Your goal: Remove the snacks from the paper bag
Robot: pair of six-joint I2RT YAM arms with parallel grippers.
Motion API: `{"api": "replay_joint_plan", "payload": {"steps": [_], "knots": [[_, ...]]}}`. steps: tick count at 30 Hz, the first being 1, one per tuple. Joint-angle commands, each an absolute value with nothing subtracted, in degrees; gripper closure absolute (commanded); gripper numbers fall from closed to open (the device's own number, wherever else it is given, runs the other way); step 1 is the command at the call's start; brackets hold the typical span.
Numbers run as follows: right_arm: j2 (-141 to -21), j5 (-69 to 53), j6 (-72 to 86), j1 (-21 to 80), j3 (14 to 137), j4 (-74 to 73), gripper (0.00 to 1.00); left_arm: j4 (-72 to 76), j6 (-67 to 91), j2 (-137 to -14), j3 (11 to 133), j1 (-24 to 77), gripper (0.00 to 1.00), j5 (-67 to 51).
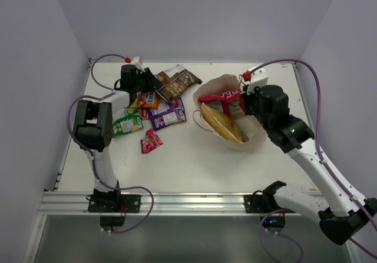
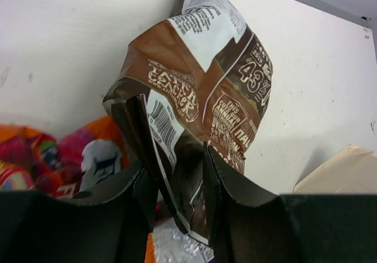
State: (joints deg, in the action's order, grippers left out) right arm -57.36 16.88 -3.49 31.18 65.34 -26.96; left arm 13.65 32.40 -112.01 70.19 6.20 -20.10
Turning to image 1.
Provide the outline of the brown snack bag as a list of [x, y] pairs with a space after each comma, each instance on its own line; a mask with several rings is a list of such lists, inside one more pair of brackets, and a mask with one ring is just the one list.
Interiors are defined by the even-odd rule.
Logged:
[[163, 84], [163, 94], [172, 101], [181, 97], [191, 86], [201, 84], [202, 80], [184, 66], [177, 64], [155, 75]]

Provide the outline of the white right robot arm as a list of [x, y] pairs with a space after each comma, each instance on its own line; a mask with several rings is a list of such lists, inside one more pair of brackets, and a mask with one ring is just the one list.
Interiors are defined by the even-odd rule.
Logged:
[[276, 181], [259, 196], [264, 208], [286, 208], [311, 219], [333, 243], [343, 245], [376, 215], [376, 198], [355, 189], [316, 145], [313, 131], [290, 114], [289, 98], [277, 85], [244, 86], [244, 112], [255, 117], [268, 138], [307, 173], [324, 197], [320, 201]]

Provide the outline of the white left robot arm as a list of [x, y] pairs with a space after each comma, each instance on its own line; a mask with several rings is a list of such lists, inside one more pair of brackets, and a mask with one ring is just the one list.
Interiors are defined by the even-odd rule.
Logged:
[[105, 192], [102, 205], [114, 212], [121, 208], [123, 198], [112, 168], [110, 143], [113, 138], [113, 115], [129, 107], [139, 92], [153, 92], [163, 84], [149, 68], [136, 63], [121, 67], [120, 85], [103, 97], [83, 95], [72, 104], [76, 106], [74, 123], [67, 114], [67, 129], [73, 141], [85, 151], [95, 178], [94, 189]]

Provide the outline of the small red white packet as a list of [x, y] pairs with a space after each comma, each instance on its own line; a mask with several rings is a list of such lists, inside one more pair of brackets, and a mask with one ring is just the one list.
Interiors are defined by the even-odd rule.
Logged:
[[141, 108], [140, 114], [142, 120], [149, 120], [150, 119], [150, 109], [149, 108]]

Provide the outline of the tan kraft chips bag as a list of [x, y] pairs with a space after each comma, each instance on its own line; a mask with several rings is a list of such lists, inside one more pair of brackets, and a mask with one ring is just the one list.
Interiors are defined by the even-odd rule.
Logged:
[[226, 114], [204, 103], [201, 104], [200, 110], [204, 120], [225, 140], [236, 144], [242, 144], [248, 140], [239, 126]]

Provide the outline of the large red snack bag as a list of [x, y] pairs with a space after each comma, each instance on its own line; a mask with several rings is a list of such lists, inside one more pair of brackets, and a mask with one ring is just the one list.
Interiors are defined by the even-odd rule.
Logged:
[[234, 116], [241, 114], [244, 110], [241, 94], [241, 90], [226, 91], [217, 95], [200, 97], [197, 101], [227, 116]]

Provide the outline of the beige paper bag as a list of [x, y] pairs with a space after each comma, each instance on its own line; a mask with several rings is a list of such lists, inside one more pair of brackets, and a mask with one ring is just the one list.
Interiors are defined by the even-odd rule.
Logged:
[[220, 77], [214, 78], [201, 85], [198, 90], [193, 94], [193, 102], [196, 107], [195, 112], [198, 112], [199, 123], [197, 124], [203, 130], [212, 133], [216, 136], [217, 140], [226, 147], [238, 151], [246, 152], [253, 151], [261, 146], [267, 138], [266, 131], [259, 124], [258, 120], [253, 116], [247, 116], [244, 110], [241, 114], [229, 116], [248, 137], [248, 140], [242, 144], [236, 144], [222, 138], [214, 129], [204, 120], [201, 114], [201, 104], [197, 101], [200, 97], [207, 95], [217, 95], [226, 91], [241, 90], [241, 83], [235, 75], [225, 74]]

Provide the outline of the orange Fox's candy bag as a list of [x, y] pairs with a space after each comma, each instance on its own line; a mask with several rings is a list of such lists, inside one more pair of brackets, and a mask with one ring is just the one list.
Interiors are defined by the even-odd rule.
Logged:
[[136, 101], [137, 108], [157, 109], [159, 105], [158, 95], [155, 92], [139, 92]]

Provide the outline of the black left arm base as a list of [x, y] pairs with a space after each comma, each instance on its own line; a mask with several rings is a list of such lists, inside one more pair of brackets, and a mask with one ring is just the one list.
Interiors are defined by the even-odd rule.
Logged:
[[120, 191], [94, 191], [86, 196], [88, 212], [99, 213], [100, 226], [104, 229], [118, 228], [124, 225], [127, 213], [137, 214], [140, 211], [141, 195], [122, 194]]

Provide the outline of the small red mints packet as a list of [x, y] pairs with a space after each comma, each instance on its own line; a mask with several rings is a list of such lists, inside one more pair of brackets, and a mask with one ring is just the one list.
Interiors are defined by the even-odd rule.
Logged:
[[156, 131], [151, 128], [147, 130], [145, 137], [140, 141], [140, 144], [141, 153], [147, 154], [160, 147], [163, 142], [157, 135]]

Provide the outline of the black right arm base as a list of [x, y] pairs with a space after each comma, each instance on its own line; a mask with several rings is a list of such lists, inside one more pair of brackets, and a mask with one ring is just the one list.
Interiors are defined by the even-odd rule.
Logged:
[[260, 220], [264, 228], [283, 229], [286, 224], [285, 213], [281, 212], [278, 216], [269, 216], [263, 220], [263, 215], [280, 210], [274, 199], [274, 195], [279, 188], [286, 184], [282, 181], [276, 181], [263, 190], [254, 191], [252, 194], [243, 196], [243, 205], [247, 214], [261, 214]]

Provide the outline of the green candy bag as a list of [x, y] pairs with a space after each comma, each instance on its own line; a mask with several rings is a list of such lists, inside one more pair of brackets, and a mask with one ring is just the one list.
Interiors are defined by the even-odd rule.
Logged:
[[141, 110], [123, 108], [113, 114], [113, 137], [131, 134], [144, 128]]

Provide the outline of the purple Fox's berries bag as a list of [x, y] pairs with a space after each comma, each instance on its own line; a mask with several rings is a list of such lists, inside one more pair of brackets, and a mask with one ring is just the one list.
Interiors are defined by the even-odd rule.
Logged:
[[150, 108], [147, 111], [153, 130], [155, 131], [187, 121], [181, 98], [160, 103], [157, 109]]

